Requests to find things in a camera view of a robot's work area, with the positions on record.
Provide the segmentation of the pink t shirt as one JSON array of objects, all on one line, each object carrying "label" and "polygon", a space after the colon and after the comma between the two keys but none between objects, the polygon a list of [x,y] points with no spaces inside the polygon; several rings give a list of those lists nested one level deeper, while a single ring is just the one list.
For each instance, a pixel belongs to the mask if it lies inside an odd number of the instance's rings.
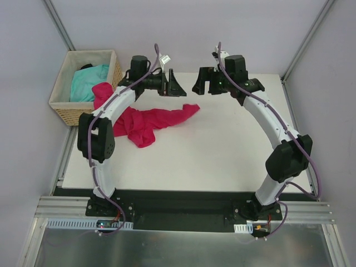
[{"label": "pink t shirt", "polygon": [[184,104],[178,110],[137,110],[128,107],[115,121],[113,135],[127,136],[138,148],[145,148],[156,141],[154,131],[179,125],[200,110],[197,104]]}]

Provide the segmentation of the wicker basket with liner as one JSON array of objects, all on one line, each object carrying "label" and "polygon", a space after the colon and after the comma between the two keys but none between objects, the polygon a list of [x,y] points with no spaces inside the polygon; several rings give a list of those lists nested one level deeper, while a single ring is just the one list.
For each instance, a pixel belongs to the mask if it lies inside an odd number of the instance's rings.
[{"label": "wicker basket with liner", "polygon": [[121,67],[114,50],[68,51],[53,87],[49,105],[68,126],[77,126],[82,113],[94,110],[93,102],[71,102],[71,83],[76,71],[86,64],[108,64],[106,82],[113,88],[123,79]]}]

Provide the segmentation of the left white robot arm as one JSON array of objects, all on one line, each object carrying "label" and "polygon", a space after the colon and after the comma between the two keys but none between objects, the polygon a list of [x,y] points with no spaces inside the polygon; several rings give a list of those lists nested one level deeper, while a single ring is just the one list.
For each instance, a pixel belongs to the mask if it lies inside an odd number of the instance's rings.
[{"label": "left white robot arm", "polygon": [[118,83],[113,95],[96,111],[83,113],[78,124],[77,148],[88,160],[94,181],[93,193],[87,208],[112,216],[118,210],[113,197],[116,188],[111,177],[110,157],[115,150],[113,125],[143,92],[155,90],[160,96],[186,96],[178,84],[173,69],[164,70],[166,60],[159,58],[159,67],[152,65],[145,56],[133,56],[130,69]]}]

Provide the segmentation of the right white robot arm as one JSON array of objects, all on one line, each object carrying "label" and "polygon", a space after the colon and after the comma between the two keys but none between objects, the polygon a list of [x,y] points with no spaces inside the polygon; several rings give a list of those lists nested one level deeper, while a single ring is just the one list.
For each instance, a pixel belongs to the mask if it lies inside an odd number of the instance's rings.
[{"label": "right white robot arm", "polygon": [[257,78],[249,78],[245,58],[226,52],[213,52],[216,67],[202,67],[192,91],[220,95],[229,93],[257,121],[267,135],[273,151],[265,163],[267,175],[251,200],[239,208],[239,215],[247,220],[265,218],[277,205],[279,195],[309,165],[313,141],[289,126],[273,107],[265,87]]}]

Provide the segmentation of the black garment in basket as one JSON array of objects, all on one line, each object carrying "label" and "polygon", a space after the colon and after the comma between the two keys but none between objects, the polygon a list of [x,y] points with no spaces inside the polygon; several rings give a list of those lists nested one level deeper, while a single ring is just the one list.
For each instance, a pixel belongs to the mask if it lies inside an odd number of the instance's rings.
[{"label": "black garment in basket", "polygon": [[80,68],[80,70],[84,70],[84,69],[91,68],[91,67],[93,67],[93,65],[89,63],[89,64],[86,64],[86,65],[82,66]]}]

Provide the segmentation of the teal t shirt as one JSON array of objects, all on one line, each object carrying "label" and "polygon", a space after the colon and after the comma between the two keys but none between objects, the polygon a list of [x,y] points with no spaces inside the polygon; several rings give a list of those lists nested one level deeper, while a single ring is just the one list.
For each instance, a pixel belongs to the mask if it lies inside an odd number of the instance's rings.
[{"label": "teal t shirt", "polygon": [[76,71],[71,83],[70,102],[92,102],[92,88],[107,81],[109,67],[107,64],[93,65],[91,68]]}]

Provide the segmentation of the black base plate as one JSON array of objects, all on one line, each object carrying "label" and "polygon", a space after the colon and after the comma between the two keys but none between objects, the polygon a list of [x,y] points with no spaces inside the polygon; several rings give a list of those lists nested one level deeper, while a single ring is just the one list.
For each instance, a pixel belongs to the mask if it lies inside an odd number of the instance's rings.
[{"label": "black base plate", "polygon": [[95,197],[90,189],[57,188],[55,196],[87,197],[85,215],[127,221],[135,230],[231,233],[245,223],[242,207],[249,207],[252,192],[116,190],[112,201]]}]

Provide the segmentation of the right aluminium frame post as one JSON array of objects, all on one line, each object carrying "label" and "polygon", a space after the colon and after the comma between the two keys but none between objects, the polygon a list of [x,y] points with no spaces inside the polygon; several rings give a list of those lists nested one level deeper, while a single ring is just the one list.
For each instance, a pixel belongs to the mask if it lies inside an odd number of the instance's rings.
[{"label": "right aluminium frame post", "polygon": [[284,71],[283,75],[281,76],[281,83],[284,85],[294,68],[297,66],[297,63],[301,60],[304,53],[307,51],[307,48],[311,44],[313,38],[317,34],[319,28],[322,26],[323,22],[325,21],[328,14],[331,12],[333,6],[337,3],[337,0],[327,0],[323,3],[322,8],[318,12],[315,20],[311,24],[310,28],[308,29],[305,37],[303,38],[301,44],[299,45],[296,53],[294,54],[293,58],[291,59],[290,63],[288,64],[286,70]]}]

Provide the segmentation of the aluminium frame post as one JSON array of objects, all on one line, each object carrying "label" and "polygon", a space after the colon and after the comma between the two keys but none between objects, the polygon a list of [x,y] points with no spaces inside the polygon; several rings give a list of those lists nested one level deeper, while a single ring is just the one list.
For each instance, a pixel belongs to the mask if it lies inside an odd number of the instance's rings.
[{"label": "aluminium frame post", "polygon": [[288,64],[286,70],[284,71],[283,75],[281,76],[281,83],[284,85],[294,68],[297,66],[297,63],[301,60],[304,53],[307,51],[307,48],[311,44],[313,38],[317,34],[319,28],[322,26],[323,22],[325,21],[328,14],[331,12],[333,6],[337,3],[337,0],[327,0],[323,3],[322,8],[318,12],[315,20],[311,24],[310,28],[308,29],[305,37],[303,38],[301,44],[299,45],[296,53],[294,54],[293,58],[291,59],[290,63]]},{"label": "aluminium frame post", "polygon": [[75,45],[73,44],[65,25],[63,24],[60,15],[58,14],[55,5],[51,0],[41,0],[47,13],[49,14],[57,32],[59,33],[62,41],[64,42],[68,51],[75,51]]}]

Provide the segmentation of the left aluminium frame post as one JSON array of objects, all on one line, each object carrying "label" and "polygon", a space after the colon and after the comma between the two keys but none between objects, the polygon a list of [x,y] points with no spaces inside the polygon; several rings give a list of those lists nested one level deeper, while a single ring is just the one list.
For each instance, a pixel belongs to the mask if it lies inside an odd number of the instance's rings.
[{"label": "left aluminium frame post", "polygon": [[65,25],[63,24],[60,15],[58,14],[55,5],[51,0],[41,0],[47,13],[49,14],[57,32],[59,33],[62,41],[64,42],[68,51],[75,51],[75,45],[73,44]]}]

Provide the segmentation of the front aluminium rail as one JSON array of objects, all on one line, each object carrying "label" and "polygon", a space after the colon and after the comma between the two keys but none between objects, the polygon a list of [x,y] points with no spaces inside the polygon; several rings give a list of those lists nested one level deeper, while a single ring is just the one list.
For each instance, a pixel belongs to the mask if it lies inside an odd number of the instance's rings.
[{"label": "front aluminium rail", "polygon": [[[42,196],[35,217],[84,217],[88,200],[88,197],[79,196]],[[288,223],[336,223],[336,217],[327,202],[284,200],[283,203],[288,206]]]}]

